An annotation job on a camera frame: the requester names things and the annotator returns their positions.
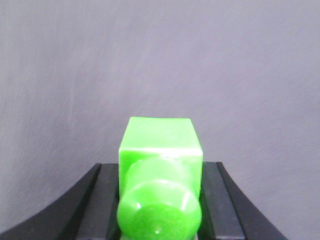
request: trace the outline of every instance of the green knob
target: green knob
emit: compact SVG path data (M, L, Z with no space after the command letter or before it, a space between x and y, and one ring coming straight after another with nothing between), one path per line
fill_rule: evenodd
M132 117L119 149L122 233L133 240L194 237L202 161L189 119Z

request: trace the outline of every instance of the black holder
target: black holder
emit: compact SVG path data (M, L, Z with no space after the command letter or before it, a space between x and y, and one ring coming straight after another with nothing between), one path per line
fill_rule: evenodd
M119 240L118 191L118 165L98 163L52 204L0 234L0 240ZM199 240L288 240L221 162L203 163L200 204Z

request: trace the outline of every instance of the gray backdrop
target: gray backdrop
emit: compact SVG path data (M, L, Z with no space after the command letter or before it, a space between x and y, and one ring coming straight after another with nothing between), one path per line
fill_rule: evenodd
M0 232L130 116L189 117L292 240L320 240L320 1L0 1Z

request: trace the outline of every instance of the green plastic object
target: green plastic object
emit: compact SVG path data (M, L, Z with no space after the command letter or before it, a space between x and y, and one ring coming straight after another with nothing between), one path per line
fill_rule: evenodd
M190 119L131 117L119 148L117 219L125 238L193 239L202 165Z

